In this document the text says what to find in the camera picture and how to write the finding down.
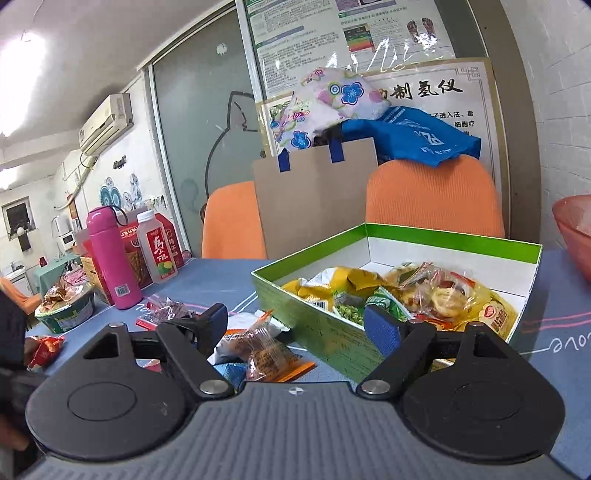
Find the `person's left hand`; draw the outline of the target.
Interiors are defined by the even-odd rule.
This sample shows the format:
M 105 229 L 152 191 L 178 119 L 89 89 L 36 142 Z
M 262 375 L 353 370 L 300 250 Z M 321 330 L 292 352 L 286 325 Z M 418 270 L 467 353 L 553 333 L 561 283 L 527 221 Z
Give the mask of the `person's left hand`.
M 29 443 L 26 435 L 14 427 L 5 416 L 0 416 L 0 444 L 2 447 L 14 451 L 25 451 Z

